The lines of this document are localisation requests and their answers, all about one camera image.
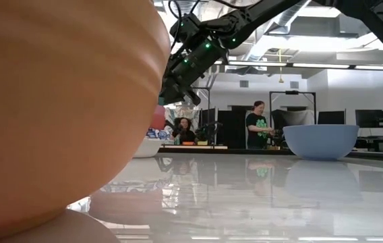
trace black screen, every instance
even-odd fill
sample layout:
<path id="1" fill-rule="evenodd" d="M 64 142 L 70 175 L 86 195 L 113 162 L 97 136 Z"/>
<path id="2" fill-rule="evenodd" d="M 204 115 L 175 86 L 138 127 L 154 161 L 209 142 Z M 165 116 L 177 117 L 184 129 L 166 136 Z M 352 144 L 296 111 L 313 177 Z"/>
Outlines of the black screen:
<path id="1" fill-rule="evenodd" d="M 318 124 L 344 124 L 344 111 L 320 111 Z"/>
<path id="2" fill-rule="evenodd" d="M 356 124 L 360 128 L 383 128 L 383 110 L 356 110 Z"/>

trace small orange object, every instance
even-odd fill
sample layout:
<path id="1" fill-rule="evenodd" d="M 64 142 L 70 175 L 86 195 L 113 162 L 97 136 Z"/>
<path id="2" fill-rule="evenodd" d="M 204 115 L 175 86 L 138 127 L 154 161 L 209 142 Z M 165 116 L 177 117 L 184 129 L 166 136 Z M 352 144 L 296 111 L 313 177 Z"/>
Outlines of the small orange object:
<path id="1" fill-rule="evenodd" d="M 157 130 L 165 128 L 165 108 L 162 105 L 157 105 L 154 115 L 152 115 L 150 128 Z"/>

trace large bowl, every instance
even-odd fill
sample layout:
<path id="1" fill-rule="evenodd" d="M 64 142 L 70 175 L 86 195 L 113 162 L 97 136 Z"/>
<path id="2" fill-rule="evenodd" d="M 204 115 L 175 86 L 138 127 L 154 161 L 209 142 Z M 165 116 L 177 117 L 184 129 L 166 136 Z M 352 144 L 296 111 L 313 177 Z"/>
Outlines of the large bowl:
<path id="1" fill-rule="evenodd" d="M 124 168 L 169 53 L 149 0 L 0 0 L 0 237 L 56 217 Z"/>
<path id="2" fill-rule="evenodd" d="M 158 138 L 144 138 L 133 158 L 150 158 L 157 154 L 163 141 Z"/>
<path id="3" fill-rule="evenodd" d="M 310 160 L 337 160 L 355 146 L 358 126 L 304 125 L 283 128 L 286 143 L 297 156 Z"/>

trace woman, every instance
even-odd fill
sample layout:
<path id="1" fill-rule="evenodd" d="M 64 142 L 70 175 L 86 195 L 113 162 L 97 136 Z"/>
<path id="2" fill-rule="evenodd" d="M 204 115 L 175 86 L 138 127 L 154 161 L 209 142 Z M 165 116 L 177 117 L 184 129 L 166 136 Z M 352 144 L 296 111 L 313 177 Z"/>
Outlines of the woman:
<path id="1" fill-rule="evenodd" d="M 196 135 L 190 130 L 191 126 L 192 121 L 182 117 L 180 119 L 178 128 L 172 132 L 171 139 L 178 138 L 180 144 L 183 144 L 183 142 L 195 142 Z"/>
<path id="2" fill-rule="evenodd" d="M 268 135 L 274 135 L 274 130 L 269 128 L 266 118 L 262 116 L 265 109 L 264 101 L 256 101 L 253 105 L 253 113 L 245 120 L 248 129 L 248 149 L 266 149 Z"/>

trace black robotic arm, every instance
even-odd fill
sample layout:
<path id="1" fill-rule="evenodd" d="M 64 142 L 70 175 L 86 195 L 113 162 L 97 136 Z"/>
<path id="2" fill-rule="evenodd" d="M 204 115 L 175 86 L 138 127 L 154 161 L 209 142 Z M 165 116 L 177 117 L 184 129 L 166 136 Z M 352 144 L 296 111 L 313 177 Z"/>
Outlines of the black robotic arm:
<path id="1" fill-rule="evenodd" d="M 185 95 L 198 105 L 200 98 L 191 85 L 217 60 L 227 64 L 229 49 L 238 47 L 259 26 L 300 1 L 261 0 L 205 22 L 192 13 L 184 15 L 170 31 L 183 45 L 169 58 L 159 95 L 160 105 L 183 101 Z M 383 42 L 383 0 L 314 1 L 361 20 Z"/>

